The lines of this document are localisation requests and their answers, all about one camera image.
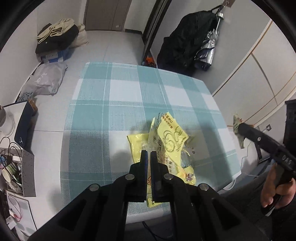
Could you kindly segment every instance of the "beige cloth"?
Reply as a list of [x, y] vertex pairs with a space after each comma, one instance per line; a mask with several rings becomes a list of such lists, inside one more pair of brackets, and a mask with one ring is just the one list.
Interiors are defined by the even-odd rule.
[[42, 33], [37, 36], [38, 44], [44, 41], [48, 36], [61, 36], [63, 33], [67, 32], [74, 25], [74, 20], [71, 18], [64, 18], [55, 24], [50, 25]]

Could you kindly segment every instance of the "white plastic bag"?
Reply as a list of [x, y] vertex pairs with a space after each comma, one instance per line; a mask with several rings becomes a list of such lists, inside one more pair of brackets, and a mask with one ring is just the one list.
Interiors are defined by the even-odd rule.
[[23, 86], [20, 98], [24, 94], [36, 95], [53, 95], [62, 82], [67, 65], [65, 62], [54, 62], [40, 65], [34, 75]]
[[89, 43], [85, 31], [85, 26], [83, 24], [79, 24], [77, 27], [79, 29], [79, 33], [77, 37], [73, 40], [72, 44], [70, 45], [70, 48], [77, 48]]

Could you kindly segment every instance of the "black pants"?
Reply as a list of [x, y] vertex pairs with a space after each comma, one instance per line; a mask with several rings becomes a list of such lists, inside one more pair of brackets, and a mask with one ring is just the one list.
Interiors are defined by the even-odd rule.
[[296, 198], [281, 209], [274, 210], [269, 217], [261, 213], [260, 194], [267, 172], [247, 185], [222, 194], [231, 205], [255, 224], [270, 240], [296, 240]]

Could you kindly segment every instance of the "table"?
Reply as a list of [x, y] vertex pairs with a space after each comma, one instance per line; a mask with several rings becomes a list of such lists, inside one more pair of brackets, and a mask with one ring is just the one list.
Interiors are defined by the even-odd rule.
[[[152, 118], [169, 112], [194, 136], [196, 185], [220, 190], [238, 175], [232, 138], [205, 84], [160, 69], [106, 62], [86, 63], [70, 102], [61, 153], [61, 191], [68, 204], [90, 184], [106, 185], [133, 163], [129, 134], [149, 131]], [[170, 213], [130, 203], [127, 223]]]

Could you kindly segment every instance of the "metal screw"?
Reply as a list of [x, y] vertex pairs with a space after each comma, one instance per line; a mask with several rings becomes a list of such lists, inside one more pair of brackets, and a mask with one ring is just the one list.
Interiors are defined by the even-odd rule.
[[166, 180], [172, 180], [174, 176], [173, 176], [172, 174], [170, 174], [170, 173], [166, 173], [166, 174], [163, 175], [163, 177], [164, 177]]
[[99, 185], [98, 184], [91, 184], [90, 186], [89, 186], [89, 189], [92, 191], [92, 192], [94, 192], [94, 191], [97, 191], [98, 189], [99, 189]]
[[207, 190], [209, 190], [209, 185], [206, 183], [202, 183], [202, 184], [200, 184], [200, 189], [203, 191], [207, 191]]
[[134, 178], [135, 178], [135, 176], [133, 174], [129, 173], [129, 174], [126, 175], [126, 180], [130, 181], [130, 180], [133, 180]]

